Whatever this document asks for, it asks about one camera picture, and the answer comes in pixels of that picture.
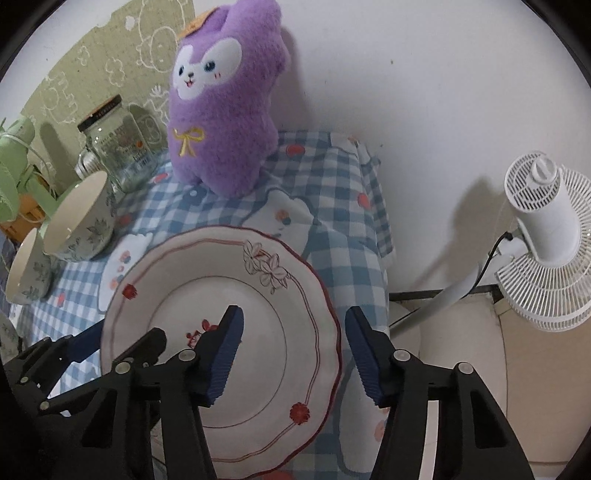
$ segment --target plush toy tag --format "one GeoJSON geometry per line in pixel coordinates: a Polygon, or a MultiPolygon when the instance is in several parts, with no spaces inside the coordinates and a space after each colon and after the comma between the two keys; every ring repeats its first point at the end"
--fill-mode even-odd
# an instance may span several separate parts
{"type": "Polygon", "coordinates": [[[193,20],[189,25],[185,27],[185,29],[178,34],[178,39],[181,40],[182,38],[190,35],[191,33],[195,33],[199,30],[205,21],[209,18],[209,16],[217,10],[217,7],[213,7],[211,10],[207,10],[202,14],[198,15],[195,20],[193,20]]]}

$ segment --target jar lid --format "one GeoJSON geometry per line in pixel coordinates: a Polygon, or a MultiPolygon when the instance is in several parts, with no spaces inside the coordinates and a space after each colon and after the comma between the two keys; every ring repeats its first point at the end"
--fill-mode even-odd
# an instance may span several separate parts
{"type": "Polygon", "coordinates": [[[88,127],[94,124],[96,121],[103,118],[113,108],[121,103],[121,95],[117,94],[113,98],[109,98],[105,103],[97,107],[89,116],[87,116],[82,122],[78,124],[78,130],[84,132],[88,127]]]}

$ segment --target red polka dot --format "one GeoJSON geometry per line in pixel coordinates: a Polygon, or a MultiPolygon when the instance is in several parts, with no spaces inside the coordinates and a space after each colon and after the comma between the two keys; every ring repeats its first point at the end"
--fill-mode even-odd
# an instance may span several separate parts
{"type": "Polygon", "coordinates": [[[168,173],[161,173],[160,175],[156,175],[152,181],[154,183],[160,183],[161,181],[163,181],[165,178],[168,177],[168,173]]]}
{"type": "Polygon", "coordinates": [[[310,419],[310,409],[302,402],[294,403],[291,406],[290,418],[296,425],[302,425],[310,419]]]}
{"type": "Polygon", "coordinates": [[[138,296],[138,289],[135,288],[131,283],[128,283],[124,287],[122,294],[126,299],[132,300],[138,296]]]}
{"type": "Polygon", "coordinates": [[[294,480],[294,478],[293,473],[282,470],[275,470],[262,476],[262,480],[294,480]]]}
{"type": "Polygon", "coordinates": [[[371,208],[371,205],[369,204],[368,196],[364,193],[360,193],[357,196],[357,203],[359,204],[360,207],[363,207],[366,210],[369,210],[371,208]]]}
{"type": "Polygon", "coordinates": [[[134,218],[131,216],[130,213],[126,213],[125,215],[119,217],[119,220],[117,220],[117,223],[119,224],[119,226],[128,226],[132,220],[134,218]]]}
{"type": "Polygon", "coordinates": [[[375,441],[376,442],[381,442],[382,439],[384,438],[384,433],[385,432],[386,432],[386,422],[385,422],[385,420],[381,420],[375,426],[375,430],[374,430],[374,438],[375,438],[375,441]]]}
{"type": "Polygon", "coordinates": [[[285,153],[287,153],[290,157],[295,157],[297,155],[303,155],[304,153],[306,153],[306,149],[301,145],[294,143],[291,145],[287,145],[285,153]]]}

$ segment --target yellow bow embroidery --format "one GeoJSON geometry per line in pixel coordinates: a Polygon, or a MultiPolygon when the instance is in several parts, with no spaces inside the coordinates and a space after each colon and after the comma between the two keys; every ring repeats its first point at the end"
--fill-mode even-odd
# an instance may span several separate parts
{"type": "Polygon", "coordinates": [[[191,128],[183,134],[179,134],[178,130],[176,128],[173,131],[174,131],[174,137],[177,140],[183,141],[183,145],[181,145],[181,151],[179,152],[178,156],[184,157],[185,155],[187,155],[187,150],[188,150],[189,154],[192,157],[197,157],[195,150],[193,150],[193,147],[191,146],[191,142],[192,141],[193,142],[203,141],[203,139],[205,138],[205,132],[200,128],[191,128]]]}

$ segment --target floral bowl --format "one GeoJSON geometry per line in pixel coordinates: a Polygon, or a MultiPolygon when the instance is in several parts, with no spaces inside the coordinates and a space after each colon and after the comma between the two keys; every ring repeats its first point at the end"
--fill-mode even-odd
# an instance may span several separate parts
{"type": "Polygon", "coordinates": [[[23,240],[12,262],[6,299],[26,305],[43,298],[51,283],[51,260],[43,253],[43,240],[34,228],[23,240]]]}
{"type": "Polygon", "coordinates": [[[45,253],[70,262],[90,260],[109,243],[115,211],[107,173],[93,173],[67,194],[51,217],[43,238],[45,253]]]}

